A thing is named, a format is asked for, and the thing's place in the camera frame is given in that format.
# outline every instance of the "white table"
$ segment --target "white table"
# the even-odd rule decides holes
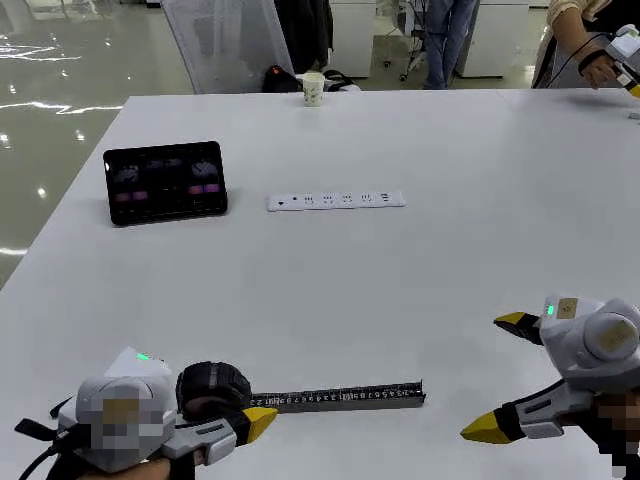
[[[640,300],[640,126],[622,91],[132,98],[0,292],[0,471],[12,432],[134,346],[254,391],[424,379],[420,410],[283,415],[198,478],[602,480],[581,432],[459,431],[558,379],[492,326],[555,291]],[[113,228],[102,152],[216,139],[227,216]],[[267,213],[271,193],[399,188],[402,209]],[[34,478],[42,478],[46,469]]]

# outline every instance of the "hand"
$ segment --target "hand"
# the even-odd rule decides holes
[[[640,442],[640,393],[600,395],[595,404],[598,416],[610,419],[614,430],[625,432],[627,441]]]
[[[204,463],[204,452],[193,452],[193,461],[196,466]],[[124,472],[108,475],[105,473],[87,473],[79,480],[168,480],[171,464],[168,459],[160,458],[151,462],[142,463]]]
[[[602,55],[582,70],[582,77],[591,88],[597,90],[611,80],[618,78],[614,71],[615,61],[609,55]]]

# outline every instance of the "ruler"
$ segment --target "ruler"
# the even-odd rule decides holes
[[[425,398],[420,381],[305,392],[254,393],[250,406],[276,408],[279,413],[383,410],[420,408]]]

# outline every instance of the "jeans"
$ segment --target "jeans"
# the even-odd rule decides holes
[[[431,0],[426,15],[429,73],[424,88],[444,90],[469,33],[477,0]]]

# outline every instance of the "cable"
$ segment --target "cable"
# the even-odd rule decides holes
[[[47,458],[55,454],[56,454],[56,451],[53,447],[47,448],[44,452],[42,452],[38,456],[38,458],[36,458],[33,462],[31,462],[31,465],[29,465],[25,469],[25,471],[22,472],[22,475],[20,475],[20,478],[18,480],[27,480],[27,478],[29,478],[29,475],[31,475],[33,471],[36,468],[38,468],[42,462],[44,462]]]
[[[549,80],[548,85],[551,85],[553,82],[555,82],[558,77],[560,76],[560,74],[562,73],[562,71],[564,70],[564,68],[567,66],[567,64],[573,60],[573,57],[575,57],[578,53],[580,53],[584,48],[586,48],[591,42],[593,42],[596,38],[599,37],[607,37],[609,36],[608,33],[598,33],[597,35],[594,35],[593,37],[591,37],[589,40],[587,40],[586,42],[584,42],[582,44],[582,46],[576,50],[575,52],[573,52],[571,54],[571,56],[569,58],[567,58],[567,61],[564,62],[564,64],[562,64],[562,66],[560,67],[560,70],[558,70],[558,72],[553,76],[553,78],[551,78],[551,80]]]

